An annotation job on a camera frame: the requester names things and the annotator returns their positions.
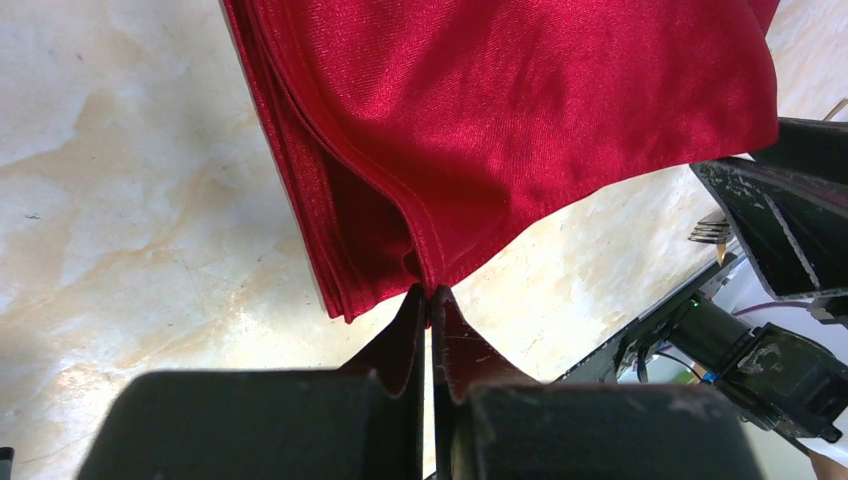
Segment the metal fork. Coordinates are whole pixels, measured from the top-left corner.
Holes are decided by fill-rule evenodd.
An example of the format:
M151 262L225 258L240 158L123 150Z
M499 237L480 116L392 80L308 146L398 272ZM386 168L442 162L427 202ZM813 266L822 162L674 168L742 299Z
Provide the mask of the metal fork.
M695 225L695 229L689 235L689 240L698 243L708 243L716 246L716 257L718 264L724 263L724 254L727 252L727 242L733 239L733 228L724 216L724 212L713 212Z

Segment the fabric fold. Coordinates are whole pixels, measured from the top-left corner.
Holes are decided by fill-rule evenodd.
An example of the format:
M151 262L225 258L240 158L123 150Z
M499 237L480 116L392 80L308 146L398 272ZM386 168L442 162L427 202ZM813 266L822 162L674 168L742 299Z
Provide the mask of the fabric fold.
M544 216L776 140L776 0L224 0L330 316Z

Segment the cable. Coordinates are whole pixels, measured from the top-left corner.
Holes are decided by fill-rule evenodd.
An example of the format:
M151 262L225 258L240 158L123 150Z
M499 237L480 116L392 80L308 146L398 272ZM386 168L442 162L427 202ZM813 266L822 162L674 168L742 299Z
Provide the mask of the cable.
M766 310L769 308L779 308L779 307L792 307L792 308L803 308L806 309L810 304L808 302L767 302L761 303L759 305L754 305L753 307L743 308L738 312L733 312L734 317L738 317L741 315L745 315L746 313L752 313L759 310Z
M665 358L668 358L670 360L674 360L675 362L683 365L684 367L686 367L687 370L692 372L692 375L695 375L695 378L697 378L699 381L701 381L701 382L704 381L704 377L698 375L698 372L696 372L695 369L692 368L691 365L689 365L688 363L684 362L683 360L675 357L674 355L669 355L665 352L655 352L654 355L659 355L660 357L665 357Z

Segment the white marble floor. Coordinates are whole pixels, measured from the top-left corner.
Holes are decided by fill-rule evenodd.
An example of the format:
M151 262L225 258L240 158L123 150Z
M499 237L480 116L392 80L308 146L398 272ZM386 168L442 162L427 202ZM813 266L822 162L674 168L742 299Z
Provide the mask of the white marble floor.
M848 7L811 5L784 0L769 42L781 113L821 118L848 95ZM72 475L142 372L333 367L392 317L398 299L350 326L323 311L216 1L4 2L0 65L0 444L16 478ZM457 297L553 378L712 257L685 238L713 208L685 168L610 186Z

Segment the red fabric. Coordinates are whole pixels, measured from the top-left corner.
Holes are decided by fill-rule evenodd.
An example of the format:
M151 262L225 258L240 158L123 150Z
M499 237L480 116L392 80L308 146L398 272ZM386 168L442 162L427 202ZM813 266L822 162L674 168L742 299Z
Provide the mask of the red fabric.
M777 0L224 0L331 316L777 136Z

